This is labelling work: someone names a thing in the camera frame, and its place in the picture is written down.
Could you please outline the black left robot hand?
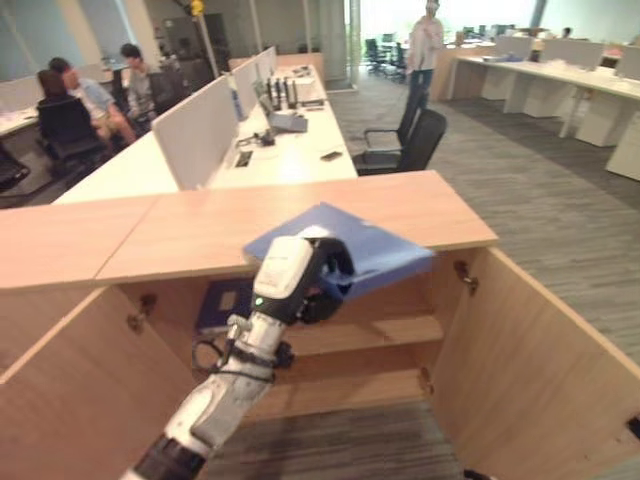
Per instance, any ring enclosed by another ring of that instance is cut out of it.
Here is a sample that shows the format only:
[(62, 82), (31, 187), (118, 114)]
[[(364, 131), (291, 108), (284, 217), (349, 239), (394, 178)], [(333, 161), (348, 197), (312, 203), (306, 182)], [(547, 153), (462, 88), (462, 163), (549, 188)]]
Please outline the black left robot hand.
[(351, 289), (355, 268), (346, 244), (332, 236), (279, 236), (254, 279), (252, 320), (291, 326), (329, 319)]

